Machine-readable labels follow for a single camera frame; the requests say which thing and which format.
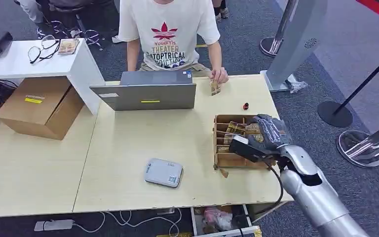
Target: eyeglasses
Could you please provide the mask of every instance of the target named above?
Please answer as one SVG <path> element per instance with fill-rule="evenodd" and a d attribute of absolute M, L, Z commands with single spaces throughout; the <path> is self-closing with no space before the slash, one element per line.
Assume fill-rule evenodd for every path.
<path fill-rule="evenodd" d="M 56 48 L 55 50 L 45 56 L 45 57 L 41 57 L 41 52 L 44 51 L 44 50 L 47 50 L 47 49 L 51 49 L 53 48 L 54 46 L 56 45 Z M 48 35 L 48 36 L 45 36 L 42 40 L 41 40 L 41 48 L 37 47 L 37 46 L 33 46 L 31 47 L 29 50 L 28 50 L 28 58 L 30 59 L 30 63 L 33 64 L 35 63 L 37 60 L 39 62 L 43 61 L 44 59 L 49 59 L 49 58 L 52 58 L 54 54 L 56 54 L 56 52 L 59 50 L 60 48 L 60 39 L 56 39 L 54 36 L 52 35 Z"/>

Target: open drawer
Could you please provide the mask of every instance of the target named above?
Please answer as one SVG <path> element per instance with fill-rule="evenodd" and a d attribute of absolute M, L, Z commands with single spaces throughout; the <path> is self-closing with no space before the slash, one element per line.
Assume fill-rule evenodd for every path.
<path fill-rule="evenodd" d="M 223 231 L 218 233 L 206 234 L 205 227 L 206 224 L 204 222 L 204 209 L 205 207 L 191 207 L 191 217 L 192 217 L 192 228 L 194 231 L 194 236 L 203 236 L 203 237 L 232 237 L 232 236 L 240 236 L 240 230 L 237 227 L 234 227 L 233 230 Z M 231 206 L 221 206 L 219 207 L 221 211 L 225 211 L 228 213 L 232 213 L 233 216 L 239 214 L 248 214 L 248 210 L 246 209 L 246 205 L 231 205 Z M 244 217 L 240 221 L 240 228 L 244 235 L 246 234 L 254 234 L 259 231 L 257 226 L 252 226 L 251 220 L 249 217 Z"/>

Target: wooden table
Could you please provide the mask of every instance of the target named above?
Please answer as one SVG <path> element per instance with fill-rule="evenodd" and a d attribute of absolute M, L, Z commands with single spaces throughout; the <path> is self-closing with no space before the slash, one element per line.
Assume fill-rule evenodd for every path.
<path fill-rule="evenodd" d="M 0 122 L 0 216 L 276 201 L 272 172 L 228 169 L 226 179 L 213 169 L 215 115 L 278 117 L 263 76 L 232 76 L 215 96 L 207 78 L 194 81 L 193 110 L 115 112 L 101 103 L 97 116 L 82 109 L 63 141 Z M 178 188 L 144 181 L 150 158 L 183 165 Z"/>
<path fill-rule="evenodd" d="M 0 122 L 0 216 L 72 212 L 95 119 L 84 107 L 63 141 Z"/>
<path fill-rule="evenodd" d="M 101 104 L 74 212 L 272 203 L 280 187 L 271 171 L 213 169 L 215 115 L 257 113 L 278 117 L 259 75 L 235 76 L 211 96 L 209 79 L 195 78 L 193 110 L 113 111 Z M 249 110 L 242 106 L 249 103 Z M 176 189 L 144 181 L 149 159 L 180 163 Z M 285 194 L 283 201 L 292 200 Z"/>

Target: laptop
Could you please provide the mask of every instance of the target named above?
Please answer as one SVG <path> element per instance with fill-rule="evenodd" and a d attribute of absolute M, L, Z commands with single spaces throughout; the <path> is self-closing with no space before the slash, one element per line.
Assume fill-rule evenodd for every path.
<path fill-rule="evenodd" d="M 123 72 L 118 85 L 90 86 L 115 111 L 193 109 L 191 71 Z"/>

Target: cardboard box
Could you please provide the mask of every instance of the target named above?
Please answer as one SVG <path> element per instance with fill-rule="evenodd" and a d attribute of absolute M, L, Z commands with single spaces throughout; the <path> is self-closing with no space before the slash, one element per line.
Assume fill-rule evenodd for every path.
<path fill-rule="evenodd" d="M 83 107 L 66 77 L 25 78 L 0 109 L 14 131 L 62 140 Z"/>

